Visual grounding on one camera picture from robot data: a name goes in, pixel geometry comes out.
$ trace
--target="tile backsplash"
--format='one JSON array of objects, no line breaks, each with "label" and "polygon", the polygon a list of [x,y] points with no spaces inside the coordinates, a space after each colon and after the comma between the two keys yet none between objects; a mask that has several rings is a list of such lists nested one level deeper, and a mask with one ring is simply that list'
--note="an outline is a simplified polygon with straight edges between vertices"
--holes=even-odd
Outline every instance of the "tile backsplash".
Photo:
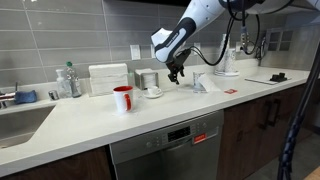
[{"label": "tile backsplash", "polygon": [[[162,69],[151,58],[151,34],[160,27],[172,30],[185,7],[118,0],[0,0],[0,87],[55,81],[55,69],[72,61],[81,78],[89,77],[91,64],[127,63],[136,68]],[[201,43],[207,59],[217,59],[227,12],[194,34],[186,45]],[[252,38],[254,16],[248,18]],[[286,23],[286,15],[262,15],[261,32]],[[235,22],[231,46],[238,41]],[[130,45],[138,44],[141,60],[132,61]],[[242,54],[237,59],[248,58]],[[185,65],[203,64],[191,55]]]}]

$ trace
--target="dishwasher handle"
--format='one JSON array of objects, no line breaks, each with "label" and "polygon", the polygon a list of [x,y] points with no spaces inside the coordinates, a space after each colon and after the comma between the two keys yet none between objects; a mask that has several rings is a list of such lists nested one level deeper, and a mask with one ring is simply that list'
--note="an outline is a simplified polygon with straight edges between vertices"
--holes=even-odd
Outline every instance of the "dishwasher handle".
[{"label": "dishwasher handle", "polygon": [[[216,128],[214,129],[214,131],[207,132],[207,133],[204,133],[204,134],[206,134],[206,138],[203,140],[203,142],[205,142],[205,141],[208,140],[208,139],[211,139],[211,138],[214,138],[214,137],[218,136],[218,134],[219,134],[219,127],[216,127]],[[179,143],[178,145],[175,145],[175,146],[173,146],[173,147],[171,146],[171,147],[169,147],[169,148],[166,148],[166,149],[164,149],[163,151],[175,151],[175,150],[177,150],[177,149],[183,148],[183,147],[186,146],[189,142],[193,141],[195,137],[197,137],[197,136],[194,136],[194,137],[192,137],[192,138],[190,138],[190,139],[187,139],[186,141],[182,141],[181,143]]]}]

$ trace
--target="bottle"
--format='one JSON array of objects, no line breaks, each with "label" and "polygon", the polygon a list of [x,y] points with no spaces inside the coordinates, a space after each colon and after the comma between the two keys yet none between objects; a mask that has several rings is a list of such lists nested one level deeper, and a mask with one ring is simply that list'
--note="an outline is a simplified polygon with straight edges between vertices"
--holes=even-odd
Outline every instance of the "bottle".
[{"label": "bottle", "polygon": [[69,80],[65,78],[65,71],[63,69],[57,69],[56,72],[58,75],[57,84],[58,84],[59,97],[71,98],[72,97],[71,86],[70,86]]},{"label": "bottle", "polygon": [[80,82],[77,76],[76,70],[72,67],[72,63],[68,61],[67,63],[67,79],[69,80],[72,97],[80,97],[81,96],[81,89],[80,89]]}]

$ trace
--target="sink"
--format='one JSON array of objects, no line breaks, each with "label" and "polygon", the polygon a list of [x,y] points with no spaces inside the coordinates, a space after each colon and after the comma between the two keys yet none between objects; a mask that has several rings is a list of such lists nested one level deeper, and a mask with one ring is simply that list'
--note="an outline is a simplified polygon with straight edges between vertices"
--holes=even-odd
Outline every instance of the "sink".
[{"label": "sink", "polygon": [[0,149],[29,141],[53,108],[0,115]]}]

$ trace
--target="sponge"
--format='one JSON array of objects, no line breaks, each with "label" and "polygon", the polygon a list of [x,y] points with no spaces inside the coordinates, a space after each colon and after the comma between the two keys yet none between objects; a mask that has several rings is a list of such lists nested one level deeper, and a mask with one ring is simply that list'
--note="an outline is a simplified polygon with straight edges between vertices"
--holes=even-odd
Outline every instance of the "sponge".
[{"label": "sponge", "polygon": [[30,92],[17,91],[14,99],[16,104],[33,103],[37,101],[37,94],[35,90]]}]

